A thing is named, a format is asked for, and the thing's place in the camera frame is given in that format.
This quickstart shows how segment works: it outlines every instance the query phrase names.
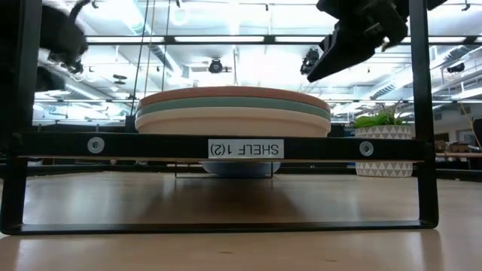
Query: blue bowl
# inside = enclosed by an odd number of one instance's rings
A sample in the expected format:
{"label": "blue bowl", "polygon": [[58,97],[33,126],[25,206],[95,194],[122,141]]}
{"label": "blue bowl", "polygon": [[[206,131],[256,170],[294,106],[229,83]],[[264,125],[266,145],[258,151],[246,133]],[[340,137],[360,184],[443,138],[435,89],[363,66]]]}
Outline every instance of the blue bowl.
{"label": "blue bowl", "polygon": [[280,162],[201,162],[204,170],[222,178],[264,178],[277,172]]}

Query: potted plant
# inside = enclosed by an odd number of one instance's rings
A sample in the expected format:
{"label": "potted plant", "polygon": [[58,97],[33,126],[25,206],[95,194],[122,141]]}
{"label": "potted plant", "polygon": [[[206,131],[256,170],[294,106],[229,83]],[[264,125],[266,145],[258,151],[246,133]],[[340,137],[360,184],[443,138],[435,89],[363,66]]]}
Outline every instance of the potted plant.
{"label": "potted plant", "polygon": [[[396,116],[400,101],[391,107],[382,105],[374,116],[358,117],[354,126],[355,137],[362,139],[411,139],[412,132],[408,125]],[[412,176],[413,164],[406,162],[378,162],[355,164],[356,174],[370,177],[406,178]]]}

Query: shelf label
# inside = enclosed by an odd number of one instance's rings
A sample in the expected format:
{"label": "shelf label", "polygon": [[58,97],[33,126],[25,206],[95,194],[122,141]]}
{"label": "shelf label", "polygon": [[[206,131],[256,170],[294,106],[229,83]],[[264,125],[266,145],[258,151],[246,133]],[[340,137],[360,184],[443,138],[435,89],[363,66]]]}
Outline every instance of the shelf label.
{"label": "shelf label", "polygon": [[284,159],[283,139],[210,139],[209,159]]}

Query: stack of plates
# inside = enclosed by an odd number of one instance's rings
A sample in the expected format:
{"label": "stack of plates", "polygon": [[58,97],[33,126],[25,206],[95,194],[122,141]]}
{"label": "stack of plates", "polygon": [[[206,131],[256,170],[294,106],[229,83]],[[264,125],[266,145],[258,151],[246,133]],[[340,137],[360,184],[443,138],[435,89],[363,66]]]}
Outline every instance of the stack of plates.
{"label": "stack of plates", "polygon": [[[160,135],[326,137],[331,129],[331,115],[326,102],[293,91],[197,87],[166,91],[141,100],[136,128],[140,133]],[[225,163],[205,163],[205,168],[207,164],[219,169]],[[270,163],[254,165],[271,170]]]}

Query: geometric patterned pot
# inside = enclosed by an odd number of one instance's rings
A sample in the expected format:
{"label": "geometric patterned pot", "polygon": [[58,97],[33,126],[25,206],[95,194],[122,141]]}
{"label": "geometric patterned pot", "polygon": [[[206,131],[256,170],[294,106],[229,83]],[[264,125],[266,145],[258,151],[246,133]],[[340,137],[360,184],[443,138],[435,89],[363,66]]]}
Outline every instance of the geometric patterned pot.
{"label": "geometric patterned pot", "polygon": [[[412,139],[410,126],[383,125],[359,128],[355,137],[360,139]],[[355,164],[358,176],[407,178],[412,176],[413,164],[406,162],[378,162]]]}

